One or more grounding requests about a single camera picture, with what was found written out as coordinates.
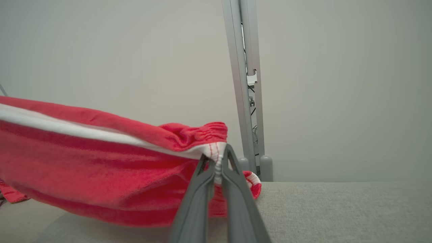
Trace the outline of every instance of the gray cylindrical post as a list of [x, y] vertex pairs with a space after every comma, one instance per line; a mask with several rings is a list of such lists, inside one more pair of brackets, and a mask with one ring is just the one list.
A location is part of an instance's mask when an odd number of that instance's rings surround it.
[[249, 160], [248, 159], [246, 159], [246, 158], [238, 158], [237, 161], [240, 164], [240, 169], [241, 170], [251, 170], [249, 168]]
[[268, 155], [263, 155], [260, 158], [261, 181], [273, 181], [273, 159]]

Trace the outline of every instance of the white panel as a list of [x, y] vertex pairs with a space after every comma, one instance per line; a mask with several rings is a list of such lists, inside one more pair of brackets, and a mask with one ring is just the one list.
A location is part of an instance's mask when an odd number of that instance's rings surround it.
[[243, 155], [220, 1], [2, 2], [0, 33], [9, 96], [152, 125], [222, 121]]
[[432, 1], [257, 0], [275, 181], [427, 179]]

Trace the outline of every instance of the gray tongs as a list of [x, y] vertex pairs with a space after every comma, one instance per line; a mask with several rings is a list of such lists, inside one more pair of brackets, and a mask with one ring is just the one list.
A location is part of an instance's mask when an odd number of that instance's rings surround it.
[[[228, 242], [270, 243], [251, 190], [239, 168], [237, 157], [227, 144], [222, 160], [222, 192], [228, 202]], [[214, 177], [215, 162], [202, 155], [175, 215], [168, 243], [207, 242], [207, 209], [214, 193]]]

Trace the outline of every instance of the textured gray cloth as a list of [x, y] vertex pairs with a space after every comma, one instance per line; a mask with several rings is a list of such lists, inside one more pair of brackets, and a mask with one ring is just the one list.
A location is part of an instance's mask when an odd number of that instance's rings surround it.
[[[431, 188], [408, 182], [264, 182], [257, 205], [274, 243], [431, 243]], [[162, 243], [169, 233], [112, 225], [34, 200], [7, 206], [0, 209], [0, 242]], [[226, 219], [210, 219], [209, 242], [226, 242], [226, 232]]]

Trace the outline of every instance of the red cloth piece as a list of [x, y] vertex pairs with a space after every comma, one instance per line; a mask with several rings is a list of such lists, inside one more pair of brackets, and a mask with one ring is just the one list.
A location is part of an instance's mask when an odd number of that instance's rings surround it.
[[[221, 122], [152, 126], [0, 96], [0, 178], [37, 201], [120, 225], [170, 225], [201, 154], [220, 162], [226, 137]], [[259, 180], [250, 187], [257, 198]], [[209, 207], [211, 217], [226, 215], [217, 187]]]
[[0, 179], [0, 191], [8, 202], [14, 203], [30, 199], [28, 196], [8, 186], [2, 179]]

